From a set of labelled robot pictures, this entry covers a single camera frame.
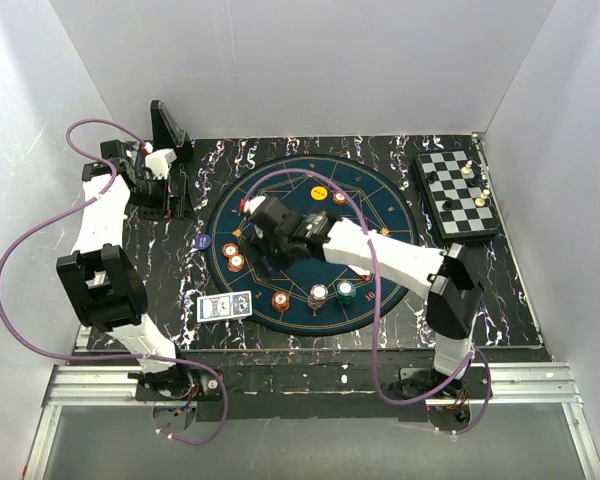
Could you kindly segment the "orange poker chip stack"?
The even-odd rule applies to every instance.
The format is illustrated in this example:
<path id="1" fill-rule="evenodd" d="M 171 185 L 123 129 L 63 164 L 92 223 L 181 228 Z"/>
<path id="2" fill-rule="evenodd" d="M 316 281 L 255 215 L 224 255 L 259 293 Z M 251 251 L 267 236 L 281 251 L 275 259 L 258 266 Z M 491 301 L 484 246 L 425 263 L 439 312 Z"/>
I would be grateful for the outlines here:
<path id="1" fill-rule="evenodd" d="M 290 307 L 290 295 L 287 292 L 278 291 L 272 296 L 272 307 L 278 312 L 285 312 Z"/>

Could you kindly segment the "purple small blind button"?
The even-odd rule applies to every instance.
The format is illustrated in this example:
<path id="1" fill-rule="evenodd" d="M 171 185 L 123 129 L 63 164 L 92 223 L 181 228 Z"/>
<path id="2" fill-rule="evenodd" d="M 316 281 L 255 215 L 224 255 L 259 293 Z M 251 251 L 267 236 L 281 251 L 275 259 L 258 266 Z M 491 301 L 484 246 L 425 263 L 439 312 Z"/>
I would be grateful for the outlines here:
<path id="1" fill-rule="evenodd" d="M 200 234 L 194 240 L 194 247 L 198 251 L 204 251 L 210 247 L 212 243 L 211 236 L 208 234 Z"/>

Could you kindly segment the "white-blue poker chip stack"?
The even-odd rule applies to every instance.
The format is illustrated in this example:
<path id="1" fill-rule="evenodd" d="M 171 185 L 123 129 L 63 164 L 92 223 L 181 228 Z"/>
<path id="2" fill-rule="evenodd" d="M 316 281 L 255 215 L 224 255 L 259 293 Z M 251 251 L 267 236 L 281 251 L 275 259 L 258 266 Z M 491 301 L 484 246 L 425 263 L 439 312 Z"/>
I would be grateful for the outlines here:
<path id="1" fill-rule="evenodd" d="M 313 310 L 319 310 L 326 303 L 329 295 L 328 288 L 322 284 L 314 284 L 308 297 L 308 305 Z"/>

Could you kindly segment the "orange big blind button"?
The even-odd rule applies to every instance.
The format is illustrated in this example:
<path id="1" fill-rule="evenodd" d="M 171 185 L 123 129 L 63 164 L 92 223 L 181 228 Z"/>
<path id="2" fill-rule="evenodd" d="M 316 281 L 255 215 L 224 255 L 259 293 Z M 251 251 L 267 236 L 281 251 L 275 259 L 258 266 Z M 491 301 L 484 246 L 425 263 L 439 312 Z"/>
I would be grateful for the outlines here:
<path id="1" fill-rule="evenodd" d="M 315 186 L 310 192 L 311 198 L 317 201 L 323 201 L 329 196 L 329 191 L 324 186 Z"/>

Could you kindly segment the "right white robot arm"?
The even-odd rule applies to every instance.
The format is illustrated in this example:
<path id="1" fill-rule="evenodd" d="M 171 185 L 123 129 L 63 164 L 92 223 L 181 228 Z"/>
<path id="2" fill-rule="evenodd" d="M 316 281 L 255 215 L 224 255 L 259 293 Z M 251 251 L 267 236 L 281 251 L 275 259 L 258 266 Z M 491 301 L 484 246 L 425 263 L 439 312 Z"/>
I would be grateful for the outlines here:
<path id="1" fill-rule="evenodd" d="M 425 300 L 426 322 L 436 341 L 433 387 L 449 398 L 466 389 L 475 317 L 484 294 L 468 249 L 405 243 L 334 212 L 301 214 L 274 196 L 245 200 L 240 213 L 254 228 L 248 258 L 261 275 L 269 267 L 282 271 L 315 259 L 371 271 L 375 279 L 403 286 Z"/>

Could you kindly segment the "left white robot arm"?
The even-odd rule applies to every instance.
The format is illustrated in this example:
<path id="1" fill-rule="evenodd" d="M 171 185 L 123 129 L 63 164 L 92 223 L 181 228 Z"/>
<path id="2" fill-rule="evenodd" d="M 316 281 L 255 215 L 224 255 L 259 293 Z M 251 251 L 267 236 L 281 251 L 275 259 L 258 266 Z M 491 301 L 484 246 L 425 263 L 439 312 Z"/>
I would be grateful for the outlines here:
<path id="1" fill-rule="evenodd" d="M 138 357 L 139 384 L 173 400 L 185 398 L 194 381 L 178 363 L 180 352 L 160 332 L 148 314 L 148 296 L 136 268 L 122 248 L 128 204 L 150 210 L 154 218 L 169 218 L 181 205 L 169 190 L 172 149 L 134 150 L 126 142 L 102 143 L 105 161 L 90 162 L 82 171 L 88 206 L 69 255 L 56 271 L 69 301 L 85 327 L 121 343 Z"/>

